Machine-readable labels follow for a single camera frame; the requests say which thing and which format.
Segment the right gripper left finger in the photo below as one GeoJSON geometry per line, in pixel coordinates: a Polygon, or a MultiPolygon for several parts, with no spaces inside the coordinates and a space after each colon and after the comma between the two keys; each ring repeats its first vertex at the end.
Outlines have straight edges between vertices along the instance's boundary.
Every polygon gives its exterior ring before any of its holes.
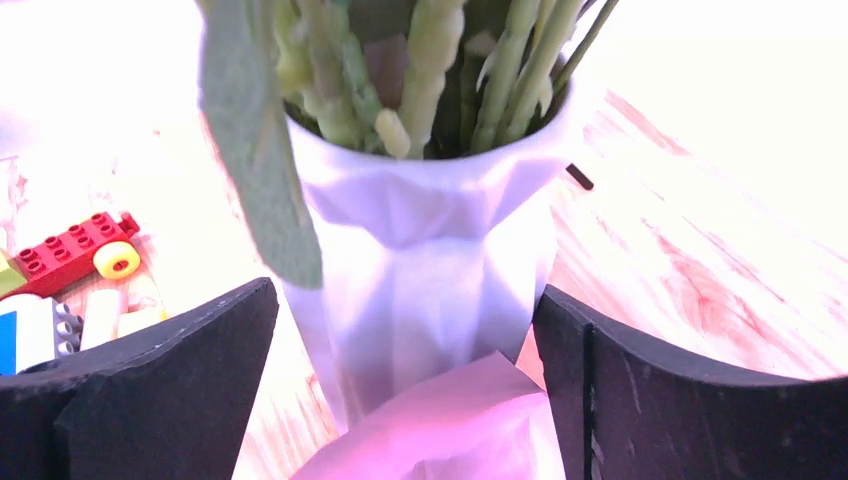
{"type": "Polygon", "coordinates": [[[228,479],[279,310],[267,277],[1,380],[5,479],[228,479]]]}

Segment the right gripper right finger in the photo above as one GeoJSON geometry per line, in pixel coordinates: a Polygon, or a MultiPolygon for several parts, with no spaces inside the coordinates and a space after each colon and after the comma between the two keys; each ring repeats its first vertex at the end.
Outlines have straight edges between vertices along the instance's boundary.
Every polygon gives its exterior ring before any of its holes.
{"type": "Polygon", "coordinates": [[[570,479],[843,479],[847,381],[682,349],[554,286],[533,329],[570,479]]]}

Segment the pink wrapping paper sheet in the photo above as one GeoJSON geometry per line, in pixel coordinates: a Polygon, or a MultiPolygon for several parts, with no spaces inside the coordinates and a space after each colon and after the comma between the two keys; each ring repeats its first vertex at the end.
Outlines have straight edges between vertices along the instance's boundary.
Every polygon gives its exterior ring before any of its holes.
{"type": "Polygon", "coordinates": [[[565,472],[547,394],[492,354],[402,392],[294,476],[559,480],[565,472]]]}

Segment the white ribbed vase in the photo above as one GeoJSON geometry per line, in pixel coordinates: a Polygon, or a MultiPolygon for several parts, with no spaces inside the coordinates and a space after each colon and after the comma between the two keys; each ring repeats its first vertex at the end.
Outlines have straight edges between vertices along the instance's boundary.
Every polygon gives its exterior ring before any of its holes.
{"type": "Polygon", "coordinates": [[[283,292],[339,432],[455,367],[517,359],[556,251],[544,188],[597,97],[574,77],[541,129],[454,160],[363,154],[290,124],[324,284],[283,292]]]}

